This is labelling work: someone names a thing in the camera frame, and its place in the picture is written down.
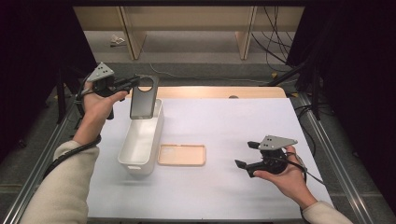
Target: person's left hand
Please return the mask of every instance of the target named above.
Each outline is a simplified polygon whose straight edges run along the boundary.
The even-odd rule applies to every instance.
[[[85,88],[91,89],[92,83],[86,82]],[[83,99],[85,115],[73,140],[82,145],[95,140],[101,132],[111,112],[112,106],[117,101],[125,98],[127,94],[127,91],[119,91],[106,98],[95,93],[86,94]]]

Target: white plastic box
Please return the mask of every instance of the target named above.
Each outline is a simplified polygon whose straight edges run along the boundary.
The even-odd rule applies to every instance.
[[[157,160],[163,131],[163,102],[155,101],[152,119],[132,119],[119,162],[131,175],[149,175]]]

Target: gray floor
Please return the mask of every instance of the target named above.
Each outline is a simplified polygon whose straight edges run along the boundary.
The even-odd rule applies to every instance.
[[[265,54],[254,41],[250,44],[247,60],[241,61],[233,33],[229,32],[149,32],[144,51],[139,60],[132,61],[128,49],[124,46],[110,47],[112,35],[123,37],[120,32],[87,32],[97,62],[105,62],[119,76],[129,74],[157,74],[162,86],[211,85],[211,86],[257,86],[272,80],[273,69],[266,62]],[[255,36],[265,43],[261,33]],[[289,38],[282,34],[285,44]],[[283,57],[279,46],[270,48],[277,56]],[[273,57],[268,63],[276,69],[289,69]],[[281,85],[285,92],[295,92],[293,77]],[[35,166],[40,153],[46,147],[57,120],[57,101],[54,92],[47,101],[48,108],[43,108],[31,131],[25,137],[26,148],[16,148],[0,164],[0,218],[5,218]],[[290,98],[294,107],[302,104],[299,97]],[[363,198],[373,223],[396,223],[396,217],[389,209],[384,198],[367,174],[359,158],[352,155],[350,145],[336,116],[329,107],[321,108],[321,124],[332,141],[337,154],[342,158],[347,173],[354,187]],[[320,144],[307,116],[302,117],[302,124],[314,136],[317,145],[315,160],[337,209],[359,223],[350,202]],[[307,136],[311,148],[313,144]],[[120,223],[119,221],[90,221],[90,223]]]

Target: person's right hand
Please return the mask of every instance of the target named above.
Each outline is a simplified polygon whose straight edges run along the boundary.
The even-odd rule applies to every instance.
[[[289,152],[288,160],[300,164],[295,156],[295,148],[288,146],[285,149],[287,153]],[[303,209],[317,202],[305,184],[302,171],[292,164],[289,164],[286,170],[279,175],[273,175],[260,170],[255,171],[253,174],[259,178],[273,182],[284,195],[293,199]]]

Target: human hand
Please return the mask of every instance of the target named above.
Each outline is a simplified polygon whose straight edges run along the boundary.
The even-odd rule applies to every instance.
[[[287,153],[289,152],[288,160],[300,164],[296,158],[295,148],[288,146],[285,149]],[[289,164],[286,170],[279,175],[260,170],[255,171],[253,174],[273,182],[285,196],[293,199],[303,209],[317,202],[305,184],[302,171],[292,164]]]
[[[85,88],[91,89],[92,83],[86,82]],[[73,138],[76,142],[85,145],[93,140],[101,132],[103,125],[109,116],[112,106],[119,100],[125,98],[127,91],[119,91],[106,98],[95,93],[84,95],[84,118]]]

